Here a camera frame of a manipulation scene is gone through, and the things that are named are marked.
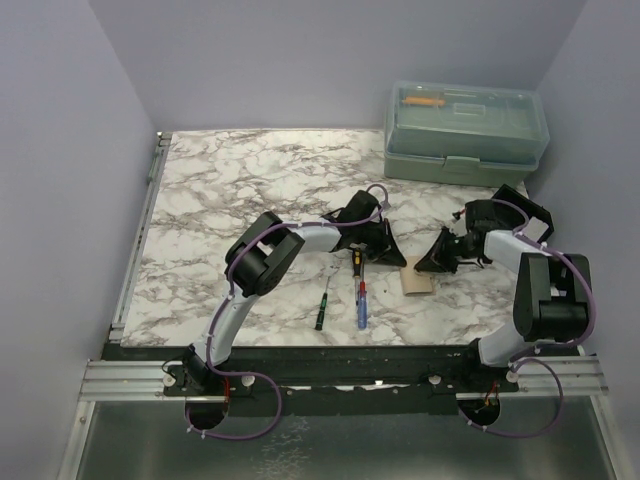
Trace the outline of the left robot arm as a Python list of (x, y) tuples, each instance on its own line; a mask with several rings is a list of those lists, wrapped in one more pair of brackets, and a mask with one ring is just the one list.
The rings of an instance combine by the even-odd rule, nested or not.
[(204, 333), (188, 347), (183, 360), (188, 384), (201, 395), (220, 387), (218, 365), (229, 359), (248, 313), (278, 286), (298, 255), (359, 247), (369, 263), (405, 267), (407, 261), (384, 217), (387, 207), (386, 199), (380, 201), (366, 189), (315, 221), (285, 222), (271, 211), (261, 214), (226, 253), (228, 292)]

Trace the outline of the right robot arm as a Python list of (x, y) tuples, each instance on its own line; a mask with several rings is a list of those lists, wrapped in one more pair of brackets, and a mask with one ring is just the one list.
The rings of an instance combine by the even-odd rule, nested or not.
[(442, 228), (414, 265), (418, 273), (454, 274), (463, 263), (498, 263), (516, 275), (512, 320), (480, 338), (478, 357), (460, 367), (462, 384), (474, 392), (494, 383), (495, 367), (515, 364), (539, 350), (576, 347), (595, 327), (589, 260), (527, 237), (530, 210), (496, 198), (469, 202), (462, 212), (465, 233)]

